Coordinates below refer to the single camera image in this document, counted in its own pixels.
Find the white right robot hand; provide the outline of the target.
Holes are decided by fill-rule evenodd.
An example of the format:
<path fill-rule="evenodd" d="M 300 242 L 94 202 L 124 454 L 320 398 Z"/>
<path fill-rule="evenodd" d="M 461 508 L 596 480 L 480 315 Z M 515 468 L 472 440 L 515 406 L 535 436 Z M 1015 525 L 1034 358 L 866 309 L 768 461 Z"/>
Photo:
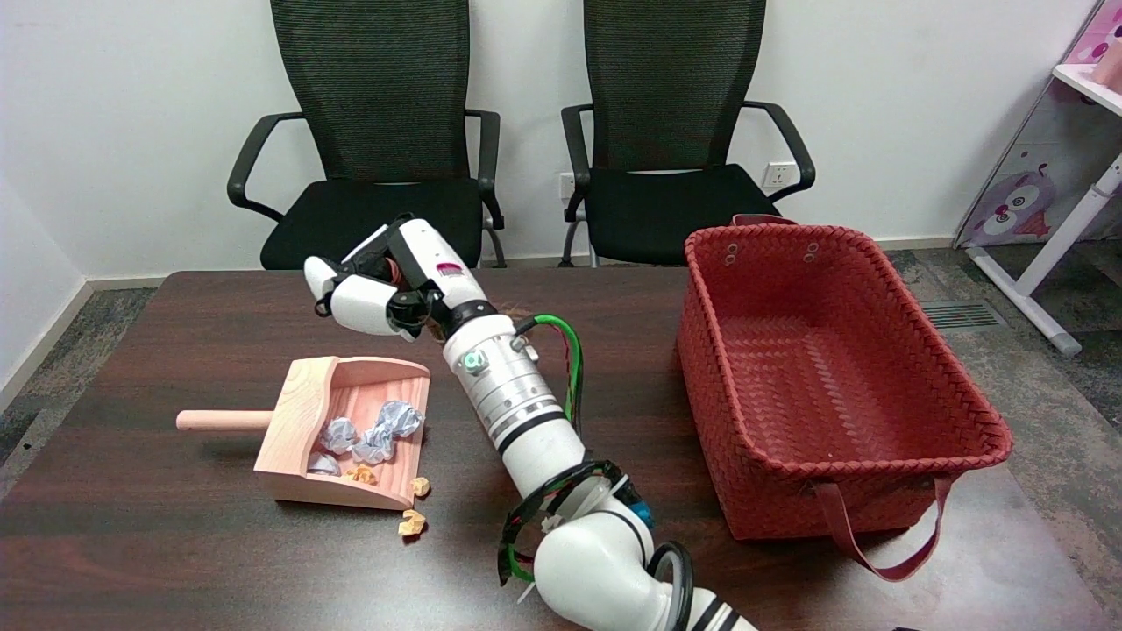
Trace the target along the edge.
<path fill-rule="evenodd" d="M 433 326 L 448 339 L 498 312 L 444 236 L 410 213 L 380 226 L 341 262 L 309 257 L 303 275 L 318 316 L 370 336 L 414 340 Z"/>

